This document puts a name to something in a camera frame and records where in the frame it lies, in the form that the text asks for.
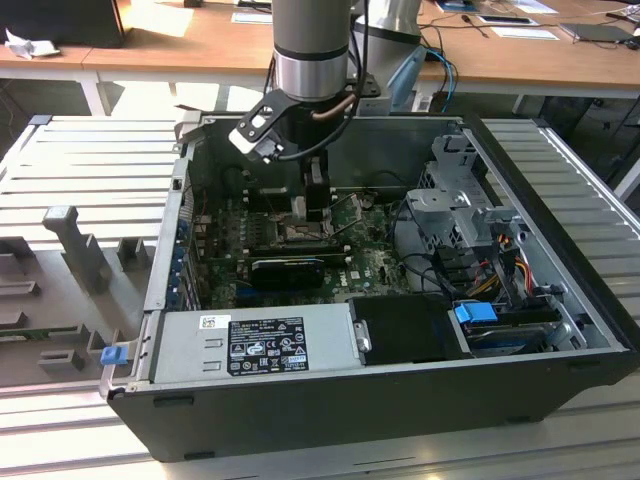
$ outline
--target blue latch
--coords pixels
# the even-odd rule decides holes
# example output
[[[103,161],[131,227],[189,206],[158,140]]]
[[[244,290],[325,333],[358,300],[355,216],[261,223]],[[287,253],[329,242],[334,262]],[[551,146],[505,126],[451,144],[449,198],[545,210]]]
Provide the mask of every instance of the blue latch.
[[[125,365],[127,363],[128,347],[105,347],[102,349],[100,363],[102,365]]]
[[[460,323],[497,322],[498,317],[493,305],[486,302],[463,303],[454,312]]]

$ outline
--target metal chassis panel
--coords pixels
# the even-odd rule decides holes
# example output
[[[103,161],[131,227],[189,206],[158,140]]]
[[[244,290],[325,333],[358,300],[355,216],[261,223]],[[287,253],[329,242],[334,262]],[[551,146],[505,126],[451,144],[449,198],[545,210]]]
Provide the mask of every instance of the metal chassis panel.
[[[516,197],[543,234],[551,232],[563,261],[576,255],[567,266],[574,278],[599,282],[601,288],[583,292],[630,350],[253,385],[111,391],[109,405],[154,458],[174,462],[534,422],[582,390],[611,385],[640,365],[635,322],[480,120],[465,125],[498,173],[517,186]],[[585,279],[578,285],[584,287]]]

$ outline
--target black plastic cover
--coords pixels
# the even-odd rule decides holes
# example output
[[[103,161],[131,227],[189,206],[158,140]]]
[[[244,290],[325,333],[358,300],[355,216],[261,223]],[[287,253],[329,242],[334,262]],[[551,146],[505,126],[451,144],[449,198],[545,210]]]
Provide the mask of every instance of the black plastic cover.
[[[447,303],[434,295],[357,297],[354,322],[366,322],[372,349],[366,365],[423,363],[462,358]]]

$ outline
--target power supply label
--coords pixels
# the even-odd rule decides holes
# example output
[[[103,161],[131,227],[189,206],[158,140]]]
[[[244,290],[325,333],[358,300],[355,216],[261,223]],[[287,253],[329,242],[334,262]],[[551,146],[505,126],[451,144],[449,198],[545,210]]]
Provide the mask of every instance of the power supply label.
[[[234,377],[309,370],[302,317],[229,322],[227,345]]]

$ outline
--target blue cable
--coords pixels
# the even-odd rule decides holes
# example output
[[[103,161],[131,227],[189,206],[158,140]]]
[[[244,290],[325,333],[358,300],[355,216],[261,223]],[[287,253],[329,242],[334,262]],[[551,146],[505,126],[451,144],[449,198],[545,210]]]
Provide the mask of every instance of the blue cable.
[[[442,111],[446,112],[447,111],[447,107],[449,106],[449,102],[451,101],[451,98],[453,97],[453,91],[454,91],[454,79],[453,79],[453,71],[451,69],[451,63],[449,63],[449,61],[446,58],[444,58],[442,55],[440,55],[435,50],[431,50],[431,49],[427,49],[427,50],[429,51],[429,53],[431,53],[431,55],[433,55],[438,60],[440,60],[442,65],[447,69],[447,74],[449,76],[449,92],[447,93],[447,99],[446,99],[446,101],[444,103],[444,107],[442,107]]]

